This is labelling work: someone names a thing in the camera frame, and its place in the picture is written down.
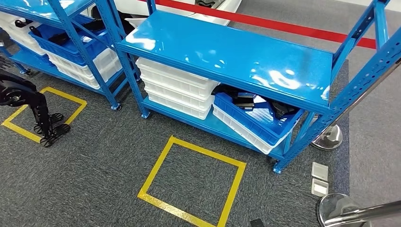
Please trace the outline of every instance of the gray floor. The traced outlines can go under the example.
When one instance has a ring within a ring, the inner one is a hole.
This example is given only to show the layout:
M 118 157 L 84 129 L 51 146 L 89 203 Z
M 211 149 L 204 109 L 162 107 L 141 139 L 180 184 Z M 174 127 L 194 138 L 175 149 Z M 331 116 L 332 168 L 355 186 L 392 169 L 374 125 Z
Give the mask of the gray floor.
M 363 6 L 334 0 L 244 0 L 239 12 L 347 34 L 364 10 Z M 392 35 L 401 26 L 401 13 L 387 11 L 386 16 Z M 336 51 L 339 46 L 335 42 L 239 23 L 234 26 L 329 51 Z M 365 37 L 375 38 L 373 27 Z M 350 79 L 374 53 L 375 50 L 363 47 L 356 47 L 351 52 L 348 57 Z M 401 69 L 393 72 L 349 115 L 350 195 L 364 206 L 401 199 L 398 190 L 401 186 L 400 73 Z M 401 218 L 375 224 L 401 226 Z

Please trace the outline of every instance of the black robotic device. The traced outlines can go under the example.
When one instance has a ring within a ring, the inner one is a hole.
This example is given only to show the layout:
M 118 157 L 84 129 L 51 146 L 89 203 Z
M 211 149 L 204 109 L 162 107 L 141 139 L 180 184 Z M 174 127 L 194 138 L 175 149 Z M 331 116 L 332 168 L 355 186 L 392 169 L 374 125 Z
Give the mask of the black robotic device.
M 54 125 L 64 116 L 61 113 L 49 115 L 45 96 L 36 90 L 32 82 L 0 69 L 0 105 L 25 104 L 29 105 L 34 113 L 36 120 L 34 131 L 42 135 L 40 140 L 42 146 L 50 147 L 59 137 L 70 131 L 70 126 L 67 124 Z

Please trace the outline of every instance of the stack of white crates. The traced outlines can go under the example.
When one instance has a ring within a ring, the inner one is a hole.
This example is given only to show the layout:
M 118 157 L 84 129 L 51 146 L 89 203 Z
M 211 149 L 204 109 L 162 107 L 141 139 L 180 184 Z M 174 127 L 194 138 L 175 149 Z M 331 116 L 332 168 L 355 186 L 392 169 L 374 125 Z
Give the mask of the stack of white crates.
M 16 20 L 25 22 L 24 18 L 0 12 L 0 27 L 9 34 L 12 40 L 34 51 L 38 55 L 45 55 L 46 53 L 39 46 L 38 42 L 28 34 L 28 32 L 30 32 L 30 26 L 37 27 L 40 25 L 40 23 L 32 22 L 24 27 L 17 27 L 15 26 Z
M 56 65 L 57 69 L 67 76 L 70 76 L 94 89 L 99 89 L 100 85 L 96 81 L 88 65 L 78 65 L 52 52 L 46 51 L 49 60 Z M 93 63 L 99 70 L 103 80 L 107 82 L 115 73 L 122 69 L 117 54 L 110 48 L 106 48 L 93 59 Z
M 151 101 L 202 120 L 207 117 L 218 82 L 144 58 L 136 63 Z

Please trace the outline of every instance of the silver pole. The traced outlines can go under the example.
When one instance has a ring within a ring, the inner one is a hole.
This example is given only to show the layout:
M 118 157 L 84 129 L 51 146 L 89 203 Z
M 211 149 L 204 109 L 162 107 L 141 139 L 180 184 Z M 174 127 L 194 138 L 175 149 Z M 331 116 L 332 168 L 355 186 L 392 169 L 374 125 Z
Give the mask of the silver pole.
M 322 197 L 317 206 L 322 227 L 371 227 L 373 220 L 401 215 L 401 201 L 361 208 L 351 197 L 331 193 Z
M 324 223 L 328 227 L 334 227 L 352 223 L 369 222 L 399 215 L 401 215 L 401 201 L 396 201 L 344 213 L 338 217 L 329 219 Z
M 332 150 L 342 143 L 342 132 L 337 125 L 341 117 L 348 114 L 356 105 L 358 105 L 369 93 L 371 93 L 383 80 L 385 80 L 399 65 L 401 59 L 398 59 L 377 81 L 362 93 L 348 108 L 346 108 L 322 133 L 312 141 L 312 145 L 322 150 Z
M 395 62 L 375 83 L 371 84 L 370 87 L 362 93 L 357 100 L 355 100 L 347 109 L 345 109 L 334 121 L 331 123 L 329 127 L 332 127 L 337 124 L 339 119 L 342 116 L 348 114 L 356 105 L 358 105 L 369 93 L 371 93 L 383 80 L 385 80 L 398 66 L 401 65 L 401 58 Z

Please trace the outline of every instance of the chrome stanchion base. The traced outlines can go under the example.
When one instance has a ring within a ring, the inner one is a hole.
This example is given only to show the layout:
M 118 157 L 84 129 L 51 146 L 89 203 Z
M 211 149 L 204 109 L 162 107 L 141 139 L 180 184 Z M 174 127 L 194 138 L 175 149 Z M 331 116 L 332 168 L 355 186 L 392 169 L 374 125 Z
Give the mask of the chrome stanchion base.
M 338 221 L 336 224 L 327 221 L 330 219 L 335 219 L 335 217 L 338 217 L 343 213 L 358 210 L 360 208 L 361 207 L 349 196 L 340 193 L 332 193 L 320 199 L 316 212 L 317 218 L 322 227 L 372 227 L 372 223 L 370 221 L 344 225 L 338 225 Z
M 333 150 L 342 143 L 342 132 L 338 125 L 329 127 L 320 136 L 311 142 L 311 145 L 320 150 Z

